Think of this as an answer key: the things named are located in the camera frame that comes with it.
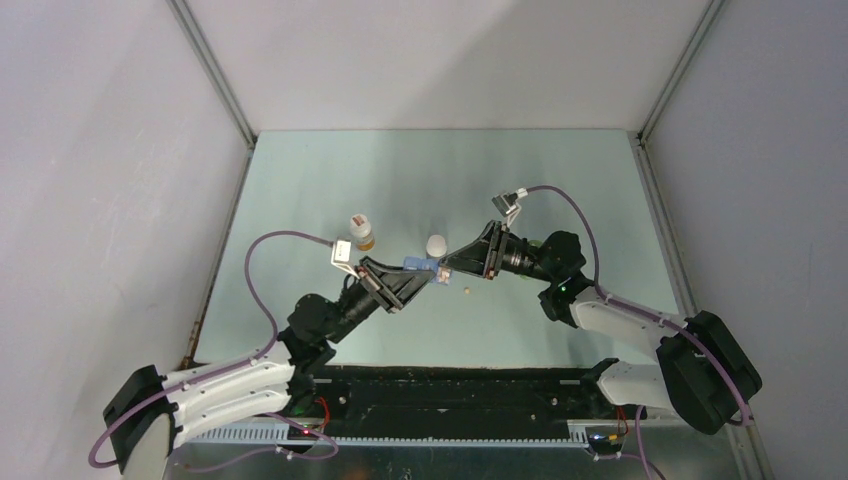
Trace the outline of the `white bottle orange label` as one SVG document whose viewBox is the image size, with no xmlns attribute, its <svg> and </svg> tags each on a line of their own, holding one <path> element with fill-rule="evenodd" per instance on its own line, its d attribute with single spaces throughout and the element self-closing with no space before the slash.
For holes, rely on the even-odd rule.
<svg viewBox="0 0 848 480">
<path fill-rule="evenodd" d="M 354 246 L 360 251 L 369 251 L 375 245 L 375 237 L 370 220 L 364 214 L 358 213 L 350 218 L 350 234 Z"/>
</svg>

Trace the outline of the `white pill bottle blue label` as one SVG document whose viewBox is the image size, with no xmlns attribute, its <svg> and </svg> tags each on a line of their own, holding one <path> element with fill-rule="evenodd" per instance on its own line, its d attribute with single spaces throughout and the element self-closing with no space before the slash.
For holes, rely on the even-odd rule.
<svg viewBox="0 0 848 480">
<path fill-rule="evenodd" d="M 446 238 L 439 234 L 430 235 L 426 242 L 425 252 L 428 259 L 441 259 L 448 252 Z"/>
</svg>

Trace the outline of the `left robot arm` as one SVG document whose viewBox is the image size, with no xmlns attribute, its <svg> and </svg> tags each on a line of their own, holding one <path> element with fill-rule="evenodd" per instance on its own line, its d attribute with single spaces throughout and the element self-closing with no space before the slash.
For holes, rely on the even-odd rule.
<svg viewBox="0 0 848 480">
<path fill-rule="evenodd" d="M 364 257 L 337 299 L 301 297 L 286 327 L 274 326 L 272 339 L 250 353 L 170 373 L 153 364 L 136 369 L 104 408 L 106 430 L 90 465 L 158 479 L 174 449 L 213 429 L 259 415 L 308 414 L 313 375 L 334 357 L 334 345 L 376 311 L 400 312 L 437 272 L 428 263 L 397 267 Z"/>
</svg>

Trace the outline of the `blue pill organizer box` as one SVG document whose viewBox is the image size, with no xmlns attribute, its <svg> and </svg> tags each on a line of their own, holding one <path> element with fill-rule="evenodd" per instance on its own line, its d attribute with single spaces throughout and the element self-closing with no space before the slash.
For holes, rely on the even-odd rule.
<svg viewBox="0 0 848 480">
<path fill-rule="evenodd" d="M 435 258 L 407 256 L 403 260 L 403 269 L 432 271 L 434 277 L 431 282 L 438 285 L 449 285 L 452 278 L 452 270 L 442 266 Z"/>
</svg>

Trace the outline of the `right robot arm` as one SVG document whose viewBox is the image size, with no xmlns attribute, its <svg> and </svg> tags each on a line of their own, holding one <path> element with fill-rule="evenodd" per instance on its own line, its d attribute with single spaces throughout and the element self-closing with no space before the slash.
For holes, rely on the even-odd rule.
<svg viewBox="0 0 848 480">
<path fill-rule="evenodd" d="M 606 418 L 620 406 L 674 412 L 695 430 L 712 435 L 747 419 L 743 408 L 762 378 L 724 321 L 702 310 L 692 317 L 650 310 L 604 293 L 582 272 L 586 259 L 575 233 L 556 231 L 539 246 L 489 222 L 470 244 L 441 265 L 487 280 L 509 272 L 546 283 L 539 295 L 549 320 L 596 332 L 645 355 L 645 364 L 601 361 L 581 392 L 585 411 Z"/>
</svg>

